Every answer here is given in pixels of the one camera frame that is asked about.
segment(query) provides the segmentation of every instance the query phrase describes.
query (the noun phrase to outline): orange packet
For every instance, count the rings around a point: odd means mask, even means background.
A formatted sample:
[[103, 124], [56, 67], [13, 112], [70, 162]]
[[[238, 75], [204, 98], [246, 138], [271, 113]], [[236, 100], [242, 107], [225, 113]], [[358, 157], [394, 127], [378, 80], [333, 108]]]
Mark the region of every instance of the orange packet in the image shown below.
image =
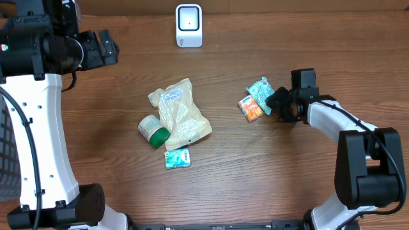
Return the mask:
[[238, 106], [242, 109], [242, 113], [247, 118], [248, 122], [255, 121], [257, 118], [264, 114], [263, 110], [251, 95], [246, 96], [241, 101], [239, 101]]

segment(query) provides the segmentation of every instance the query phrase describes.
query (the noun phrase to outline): blue packet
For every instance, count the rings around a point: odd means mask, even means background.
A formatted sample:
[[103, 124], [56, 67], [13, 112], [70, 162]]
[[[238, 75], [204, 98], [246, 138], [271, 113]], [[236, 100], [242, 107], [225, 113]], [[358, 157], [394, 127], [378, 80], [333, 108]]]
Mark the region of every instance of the blue packet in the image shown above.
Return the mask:
[[266, 99], [274, 94], [273, 88], [268, 83], [266, 77], [262, 77], [261, 80], [256, 81], [251, 87], [246, 87], [247, 91], [253, 96], [256, 103], [267, 114], [271, 114], [271, 108], [267, 106]]
[[165, 152], [166, 169], [190, 166], [190, 155], [188, 148], [175, 149]]

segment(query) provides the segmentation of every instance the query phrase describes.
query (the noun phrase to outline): translucent plastic bag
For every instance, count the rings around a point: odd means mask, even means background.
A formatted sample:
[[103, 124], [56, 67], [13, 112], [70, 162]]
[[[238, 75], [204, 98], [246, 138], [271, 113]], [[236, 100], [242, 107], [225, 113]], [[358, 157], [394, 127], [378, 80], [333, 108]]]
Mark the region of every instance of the translucent plastic bag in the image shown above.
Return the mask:
[[166, 90], [157, 89], [148, 97], [152, 106], [159, 108], [160, 122], [171, 133], [165, 142], [168, 151], [192, 144], [212, 132], [209, 121], [193, 102], [189, 79], [170, 85]]

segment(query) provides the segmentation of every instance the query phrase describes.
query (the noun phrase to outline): phone-shaped white object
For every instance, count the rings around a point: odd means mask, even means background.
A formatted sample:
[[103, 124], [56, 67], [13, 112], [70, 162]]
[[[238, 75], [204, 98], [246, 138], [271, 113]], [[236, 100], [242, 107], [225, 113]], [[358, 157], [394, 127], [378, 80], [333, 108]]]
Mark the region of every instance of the phone-shaped white object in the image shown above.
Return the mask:
[[176, 42], [181, 48], [198, 48], [203, 44], [202, 8], [198, 4], [176, 7]]

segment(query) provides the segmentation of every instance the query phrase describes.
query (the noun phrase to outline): wooden table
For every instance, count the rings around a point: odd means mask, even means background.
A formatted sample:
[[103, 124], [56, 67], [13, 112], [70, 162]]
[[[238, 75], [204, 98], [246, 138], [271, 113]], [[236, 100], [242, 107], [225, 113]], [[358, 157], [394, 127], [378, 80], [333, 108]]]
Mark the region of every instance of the wooden table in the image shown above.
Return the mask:
[[[276, 117], [248, 123], [237, 107], [245, 87], [262, 76], [275, 89], [290, 88], [289, 73], [297, 68], [315, 68], [321, 94], [354, 115], [396, 128], [409, 165], [408, 12], [205, 15], [201, 49], [176, 46], [173, 16], [83, 21], [82, 31], [110, 29], [121, 53], [115, 66], [78, 73], [75, 89], [63, 93], [71, 166], [80, 184], [100, 183], [106, 203], [137, 223], [300, 219], [329, 198], [333, 142]], [[186, 77], [213, 132], [190, 147], [191, 167], [166, 170], [165, 148], [155, 151], [137, 125], [158, 116], [149, 93]], [[70, 76], [64, 78], [67, 86]], [[16, 205], [2, 203], [1, 229]], [[408, 229], [409, 208], [368, 216], [361, 225]]]

